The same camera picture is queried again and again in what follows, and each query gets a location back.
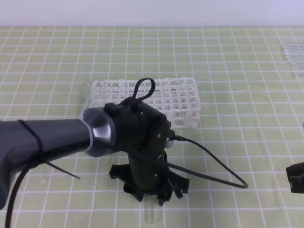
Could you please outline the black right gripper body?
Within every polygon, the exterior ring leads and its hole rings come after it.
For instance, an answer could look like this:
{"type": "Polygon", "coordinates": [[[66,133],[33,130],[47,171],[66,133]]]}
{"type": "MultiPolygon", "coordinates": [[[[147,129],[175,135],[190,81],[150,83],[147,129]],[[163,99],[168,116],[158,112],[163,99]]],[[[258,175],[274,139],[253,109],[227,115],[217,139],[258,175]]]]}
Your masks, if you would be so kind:
{"type": "Polygon", "coordinates": [[[304,163],[293,164],[286,168],[286,174],[292,193],[304,193],[304,163]]]}

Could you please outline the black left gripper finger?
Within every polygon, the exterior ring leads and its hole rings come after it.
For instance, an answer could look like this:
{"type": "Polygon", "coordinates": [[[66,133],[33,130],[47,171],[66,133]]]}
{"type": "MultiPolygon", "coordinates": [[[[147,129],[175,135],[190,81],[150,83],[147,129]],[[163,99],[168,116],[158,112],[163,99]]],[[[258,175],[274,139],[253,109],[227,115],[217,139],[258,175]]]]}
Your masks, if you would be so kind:
{"type": "Polygon", "coordinates": [[[166,178],[164,202],[169,202],[173,193],[177,199],[183,198],[183,195],[188,193],[189,179],[172,172],[168,167],[164,168],[164,176],[166,178]]]}
{"type": "Polygon", "coordinates": [[[109,175],[111,179],[121,180],[124,183],[124,192],[132,195],[139,202],[143,200],[144,195],[148,194],[147,191],[143,191],[135,184],[129,164],[113,164],[109,175]]]}

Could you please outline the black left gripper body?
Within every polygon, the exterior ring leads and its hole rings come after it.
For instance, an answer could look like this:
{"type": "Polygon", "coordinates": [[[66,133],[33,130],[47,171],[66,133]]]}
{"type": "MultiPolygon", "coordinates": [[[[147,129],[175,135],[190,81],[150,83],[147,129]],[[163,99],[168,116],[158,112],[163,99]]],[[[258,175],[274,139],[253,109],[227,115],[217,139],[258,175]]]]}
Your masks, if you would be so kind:
{"type": "Polygon", "coordinates": [[[108,103],[104,111],[116,128],[115,148],[128,153],[135,184],[143,191],[156,191],[162,182],[161,169],[152,162],[130,153],[143,154],[154,160],[163,153],[171,124],[166,116],[144,102],[130,97],[120,104],[108,103]]]}

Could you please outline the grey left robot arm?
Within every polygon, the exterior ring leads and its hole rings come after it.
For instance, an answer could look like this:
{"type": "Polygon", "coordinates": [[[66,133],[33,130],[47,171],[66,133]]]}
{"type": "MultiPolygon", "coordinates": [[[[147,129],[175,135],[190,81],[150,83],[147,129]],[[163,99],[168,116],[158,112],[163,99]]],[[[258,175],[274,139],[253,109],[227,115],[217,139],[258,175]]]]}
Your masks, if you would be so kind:
{"type": "Polygon", "coordinates": [[[156,195],[163,205],[172,194],[181,198],[189,180],[159,166],[167,162],[164,149],[172,134],[166,116],[141,97],[88,108],[78,119],[1,122],[0,205],[5,206],[17,172],[80,151],[91,157],[128,153],[128,164],[113,165],[109,175],[138,201],[156,195]]]}

